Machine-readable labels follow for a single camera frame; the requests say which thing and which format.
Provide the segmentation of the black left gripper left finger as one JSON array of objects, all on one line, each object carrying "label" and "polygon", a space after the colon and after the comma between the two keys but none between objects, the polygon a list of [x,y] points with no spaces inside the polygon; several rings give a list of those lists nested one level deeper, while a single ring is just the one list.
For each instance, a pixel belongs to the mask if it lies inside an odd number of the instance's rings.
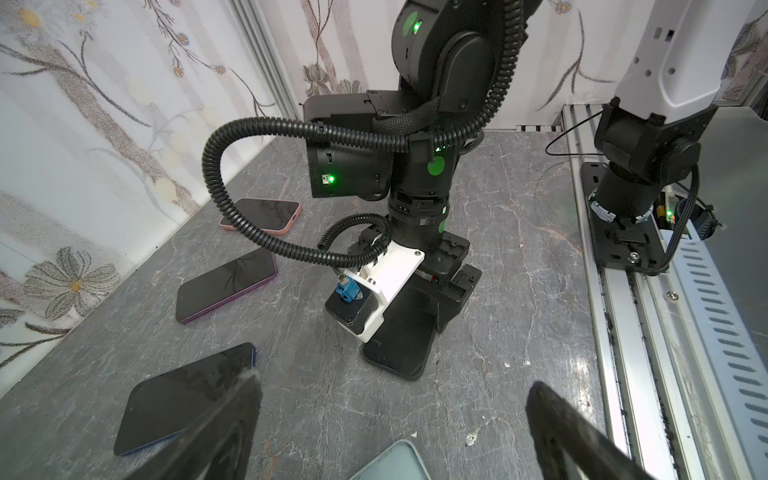
[{"label": "black left gripper left finger", "polygon": [[220,400],[128,477],[245,478],[262,398],[259,371],[245,371]]}]

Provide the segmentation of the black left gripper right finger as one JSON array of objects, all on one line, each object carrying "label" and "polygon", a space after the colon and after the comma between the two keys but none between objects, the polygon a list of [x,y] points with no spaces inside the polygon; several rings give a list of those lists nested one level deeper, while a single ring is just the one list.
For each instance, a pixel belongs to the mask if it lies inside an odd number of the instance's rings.
[{"label": "black left gripper right finger", "polygon": [[650,477],[546,383],[533,383],[525,411],[545,479]]}]

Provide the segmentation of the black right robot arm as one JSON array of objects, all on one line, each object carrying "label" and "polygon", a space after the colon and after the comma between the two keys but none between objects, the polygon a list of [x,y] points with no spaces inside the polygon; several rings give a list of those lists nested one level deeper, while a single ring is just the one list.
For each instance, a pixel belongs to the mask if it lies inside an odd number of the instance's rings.
[{"label": "black right robot arm", "polygon": [[[595,136],[608,161],[589,196],[605,222],[644,222],[661,190],[696,178],[700,137],[749,1],[657,1],[643,37]],[[368,341],[393,316],[414,276],[448,290],[461,271],[429,271],[445,240],[449,196],[463,149],[500,110],[513,82],[535,1],[409,1],[392,35],[400,74],[390,113],[373,94],[310,98],[302,120],[250,117],[208,139],[202,175],[222,216],[243,236],[288,259],[323,265],[339,283],[328,309]],[[356,214],[334,224],[314,248],[268,234],[228,194],[221,160],[256,136],[306,142],[316,198],[389,198],[388,214]]]}]

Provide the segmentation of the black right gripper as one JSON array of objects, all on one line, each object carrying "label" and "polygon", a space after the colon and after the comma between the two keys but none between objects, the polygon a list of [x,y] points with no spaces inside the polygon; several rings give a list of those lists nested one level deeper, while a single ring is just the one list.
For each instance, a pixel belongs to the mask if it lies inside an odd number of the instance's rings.
[{"label": "black right gripper", "polygon": [[[437,248],[426,254],[416,272],[384,313],[376,333],[441,332],[463,309],[482,272],[466,265],[468,240],[445,233]],[[347,287],[347,302],[360,291]]]}]

